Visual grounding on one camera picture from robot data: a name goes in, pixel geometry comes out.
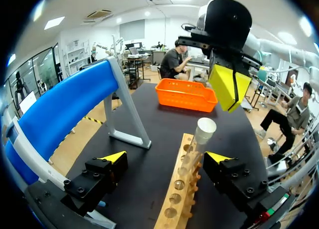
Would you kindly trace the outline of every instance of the blue padded cover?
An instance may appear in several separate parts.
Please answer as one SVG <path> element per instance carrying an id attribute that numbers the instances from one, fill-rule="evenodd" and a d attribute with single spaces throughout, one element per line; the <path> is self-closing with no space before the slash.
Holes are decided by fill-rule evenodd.
<path id="1" fill-rule="evenodd" d="M 46 160 L 72 128 L 99 102 L 118 89 L 110 63 L 102 61 L 68 77 L 42 95 L 21 117 L 19 125 Z M 29 169 L 10 141 L 5 152 L 29 185 L 38 176 Z"/>

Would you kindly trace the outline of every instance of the test tube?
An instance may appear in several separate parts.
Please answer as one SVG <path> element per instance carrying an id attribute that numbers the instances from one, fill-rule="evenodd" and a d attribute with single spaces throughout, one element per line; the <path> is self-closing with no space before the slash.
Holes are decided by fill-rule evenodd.
<path id="1" fill-rule="evenodd" d="M 210 118 L 200 118 L 197 121 L 195 135 L 188 147 L 184 156 L 181 167 L 178 169 L 178 174 L 185 176 L 205 151 L 205 146 L 213 133 L 216 131 L 216 124 Z"/>

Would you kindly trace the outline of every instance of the orange basket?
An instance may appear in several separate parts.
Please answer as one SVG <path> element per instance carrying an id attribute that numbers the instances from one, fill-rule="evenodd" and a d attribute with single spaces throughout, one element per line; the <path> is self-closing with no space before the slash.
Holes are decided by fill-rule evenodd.
<path id="1" fill-rule="evenodd" d="M 164 78 L 155 90 L 161 105 L 209 113 L 218 103 L 215 91 L 201 83 Z"/>

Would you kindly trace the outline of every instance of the man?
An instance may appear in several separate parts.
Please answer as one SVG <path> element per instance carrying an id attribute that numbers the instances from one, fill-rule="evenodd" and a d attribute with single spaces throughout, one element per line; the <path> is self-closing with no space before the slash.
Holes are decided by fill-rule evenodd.
<path id="1" fill-rule="evenodd" d="M 187 57 L 184 61 L 181 59 L 181 54 L 187 51 L 187 46 L 178 44 L 178 40 L 175 41 L 175 48 L 168 51 L 161 64 L 160 75 L 162 78 L 173 78 L 180 80 L 189 79 L 189 71 L 185 69 L 187 62 L 191 60 L 191 57 Z"/>
<path id="2" fill-rule="evenodd" d="M 287 113 L 287 117 L 271 109 L 260 124 L 263 129 L 254 130 L 256 135 L 264 139 L 266 131 L 272 122 L 279 124 L 284 129 L 286 141 L 277 153 L 268 157 L 272 163 L 282 159 L 284 157 L 283 154 L 293 146 L 295 136 L 301 135 L 305 131 L 310 116 L 308 100 L 310 99 L 312 91 L 313 89 L 310 84 L 304 83 L 302 97 L 296 96 L 289 103 L 286 103 L 285 101 L 281 102 L 282 107 L 290 108 L 290 111 Z"/>

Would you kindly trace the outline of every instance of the yellow bracket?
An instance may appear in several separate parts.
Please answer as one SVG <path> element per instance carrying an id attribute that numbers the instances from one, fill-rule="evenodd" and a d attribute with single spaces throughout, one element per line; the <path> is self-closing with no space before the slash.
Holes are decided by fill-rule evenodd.
<path id="1" fill-rule="evenodd" d="M 238 90 L 238 102 L 229 110 L 232 113 L 243 101 L 251 78 L 236 72 L 235 74 Z M 235 103 L 235 86 L 233 80 L 233 70 L 215 64 L 208 79 L 215 90 L 221 108 L 227 111 Z"/>
<path id="2" fill-rule="evenodd" d="M 222 156 L 222 155 L 219 155 L 219 154 L 216 154 L 216 153 L 212 153 L 212 152 L 205 152 L 207 153 L 212 159 L 214 159 L 218 164 L 222 161 L 224 161 L 225 159 L 232 159 L 232 158 L 227 158 L 225 156 Z"/>
<path id="3" fill-rule="evenodd" d="M 124 153 L 126 153 L 126 151 L 122 151 L 122 152 L 119 152 L 119 153 L 115 153 L 115 154 L 112 154 L 112 155 L 108 155 L 106 157 L 103 157 L 103 158 L 99 158 L 99 159 L 106 159 L 108 161 L 111 161 L 112 164 L 114 164 L 120 156 L 122 156 Z"/>

